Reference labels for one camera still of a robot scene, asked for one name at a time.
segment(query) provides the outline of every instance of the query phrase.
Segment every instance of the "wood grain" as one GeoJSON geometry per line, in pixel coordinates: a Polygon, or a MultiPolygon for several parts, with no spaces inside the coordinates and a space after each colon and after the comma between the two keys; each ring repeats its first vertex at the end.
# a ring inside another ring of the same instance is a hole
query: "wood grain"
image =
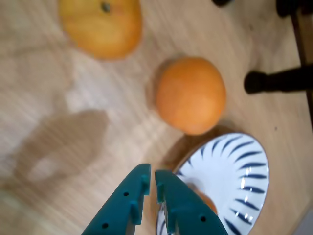
{"type": "MultiPolygon", "coordinates": [[[[306,96],[248,96],[243,79],[299,65],[291,20],[272,0],[223,9],[142,1],[142,11],[140,46],[109,62],[73,47],[56,0],[0,0],[0,234],[80,234],[137,164],[174,169],[225,128],[253,135],[268,155],[268,196],[251,234],[290,234],[313,197],[306,96]],[[153,108],[158,68],[181,55],[212,61],[224,78],[226,111],[208,136],[183,136],[153,108]]],[[[138,235],[155,234],[153,196],[138,235]]]]}

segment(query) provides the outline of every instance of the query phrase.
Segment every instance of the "chair leg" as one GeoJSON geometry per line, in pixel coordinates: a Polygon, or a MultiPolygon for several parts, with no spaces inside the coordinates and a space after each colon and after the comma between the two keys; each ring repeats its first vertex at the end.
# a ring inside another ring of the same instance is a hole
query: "chair leg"
{"type": "Polygon", "coordinates": [[[232,0],[212,0],[212,2],[214,2],[214,4],[217,6],[225,6],[226,4],[228,4],[231,1],[232,0]]]}
{"type": "Polygon", "coordinates": [[[274,74],[253,71],[246,76],[244,86],[248,94],[313,90],[312,74],[313,64],[274,74]]]}
{"type": "Polygon", "coordinates": [[[299,6],[300,0],[276,0],[276,10],[280,17],[296,13],[299,6]]]}

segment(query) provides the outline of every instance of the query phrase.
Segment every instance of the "blue stripe pattern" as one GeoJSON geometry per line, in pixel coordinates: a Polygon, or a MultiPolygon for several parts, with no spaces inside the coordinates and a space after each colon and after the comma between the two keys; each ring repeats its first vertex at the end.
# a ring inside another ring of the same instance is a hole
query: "blue stripe pattern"
{"type": "Polygon", "coordinates": [[[261,151],[251,151],[251,152],[244,153],[243,155],[238,157],[235,162],[239,161],[242,158],[250,157],[250,156],[253,156],[253,155],[256,155],[256,154],[259,154],[259,153],[262,153],[262,152],[261,151]]]}
{"type": "Polygon", "coordinates": [[[260,175],[260,174],[249,174],[249,175],[242,175],[240,178],[253,178],[253,179],[266,179],[266,175],[260,175]]]}
{"type": "Polygon", "coordinates": [[[249,203],[248,201],[245,202],[245,201],[242,200],[242,199],[235,199],[235,201],[240,202],[240,203],[246,205],[247,207],[250,207],[250,208],[255,209],[255,210],[257,210],[257,211],[260,210],[259,208],[257,208],[257,207],[256,207],[255,205],[253,205],[252,203],[249,203]]]}
{"type": "Polygon", "coordinates": [[[187,161],[188,161],[188,163],[192,166],[192,164],[191,164],[191,158],[189,158],[187,161]]]}
{"type": "Polygon", "coordinates": [[[236,214],[236,216],[238,217],[238,218],[240,218],[243,222],[245,222],[245,223],[247,223],[247,224],[249,224],[249,225],[252,225],[252,223],[247,219],[247,218],[245,218],[245,216],[243,215],[243,214],[241,214],[241,213],[239,213],[238,211],[235,211],[235,210],[233,210],[233,209],[230,209],[232,212],[234,212],[235,214],[236,214]]]}
{"type": "Polygon", "coordinates": [[[180,170],[176,173],[176,175],[178,175],[178,176],[184,176],[184,174],[183,174],[180,170]]]}
{"type": "Polygon", "coordinates": [[[242,235],[239,230],[235,227],[235,225],[233,225],[230,221],[228,221],[227,219],[225,219],[226,224],[228,225],[228,227],[230,228],[231,231],[233,231],[233,233],[235,235],[242,235]]]}
{"type": "Polygon", "coordinates": [[[213,151],[214,151],[214,149],[216,148],[216,146],[218,145],[219,142],[221,142],[221,139],[217,140],[217,141],[213,144],[213,147],[212,147],[212,154],[213,154],[213,151]]]}
{"type": "Polygon", "coordinates": [[[241,168],[239,168],[238,170],[244,169],[244,168],[250,168],[250,167],[259,167],[259,166],[265,166],[266,163],[247,163],[245,165],[243,165],[241,168]]]}
{"type": "Polygon", "coordinates": [[[223,146],[222,153],[226,149],[227,146],[229,146],[233,141],[240,139],[241,137],[242,136],[237,136],[237,137],[234,137],[234,138],[230,139],[229,141],[227,141],[226,144],[223,146]]]}
{"type": "Polygon", "coordinates": [[[252,187],[252,186],[245,186],[245,187],[239,188],[239,189],[249,191],[249,192],[254,192],[254,193],[265,193],[264,190],[259,189],[257,187],[252,187]]]}
{"type": "Polygon", "coordinates": [[[235,152],[236,150],[238,150],[238,149],[240,149],[240,148],[242,148],[242,147],[245,147],[245,146],[247,146],[247,145],[250,145],[250,144],[252,144],[254,141],[249,141],[249,142],[246,142],[246,143],[241,143],[240,145],[238,145],[238,146],[236,146],[231,152],[230,152],[230,154],[228,155],[228,157],[233,153],[233,152],[235,152]]]}
{"type": "Polygon", "coordinates": [[[165,226],[165,220],[163,221],[163,223],[161,225],[160,235],[162,235],[162,233],[163,233],[164,226],[165,226]]]}
{"type": "Polygon", "coordinates": [[[202,159],[203,159],[203,153],[204,153],[205,147],[206,147],[206,145],[203,146],[203,147],[200,149],[200,152],[201,152],[201,155],[202,155],[202,159]]]}

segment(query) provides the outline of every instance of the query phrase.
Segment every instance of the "black chair leg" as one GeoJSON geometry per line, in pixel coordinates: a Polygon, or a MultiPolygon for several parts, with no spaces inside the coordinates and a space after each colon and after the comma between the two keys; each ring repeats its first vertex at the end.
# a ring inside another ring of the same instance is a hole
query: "black chair leg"
{"type": "Polygon", "coordinates": [[[212,2],[214,2],[214,4],[217,6],[225,6],[226,4],[228,4],[231,1],[232,0],[212,0],[212,2]]]}
{"type": "Polygon", "coordinates": [[[313,64],[274,74],[253,71],[246,76],[244,86],[248,94],[313,90],[313,64]]]}

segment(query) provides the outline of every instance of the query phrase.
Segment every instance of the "bowl with blue stripes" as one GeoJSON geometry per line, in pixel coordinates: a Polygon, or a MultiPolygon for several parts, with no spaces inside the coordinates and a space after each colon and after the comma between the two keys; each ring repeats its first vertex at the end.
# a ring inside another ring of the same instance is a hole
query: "bowl with blue stripes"
{"type": "MultiPolygon", "coordinates": [[[[255,138],[242,133],[219,136],[193,152],[175,173],[214,202],[229,235],[249,234],[269,185],[268,159],[255,138]]],[[[168,235],[163,206],[156,234],[168,235]]]]}

